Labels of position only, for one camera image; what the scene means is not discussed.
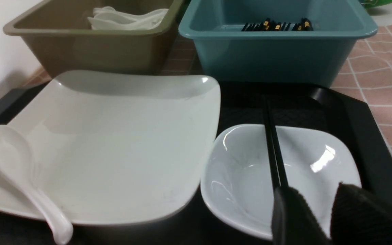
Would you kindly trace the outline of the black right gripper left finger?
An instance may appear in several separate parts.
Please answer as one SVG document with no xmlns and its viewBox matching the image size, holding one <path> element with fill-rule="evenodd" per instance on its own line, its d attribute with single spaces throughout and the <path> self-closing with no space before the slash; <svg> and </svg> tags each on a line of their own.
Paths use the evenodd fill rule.
<svg viewBox="0 0 392 245">
<path fill-rule="evenodd" d="M 271 231 L 274 245 L 331 244 L 304 197 L 289 186 L 274 191 Z"/>
</svg>

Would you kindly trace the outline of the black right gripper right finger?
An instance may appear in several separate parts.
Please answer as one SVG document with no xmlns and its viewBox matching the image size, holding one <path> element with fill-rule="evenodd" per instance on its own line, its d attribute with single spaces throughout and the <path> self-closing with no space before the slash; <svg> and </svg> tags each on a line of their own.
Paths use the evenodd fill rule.
<svg viewBox="0 0 392 245">
<path fill-rule="evenodd" d="M 333 245 L 392 245 L 392 205 L 356 185 L 339 183 L 330 235 Z"/>
</svg>

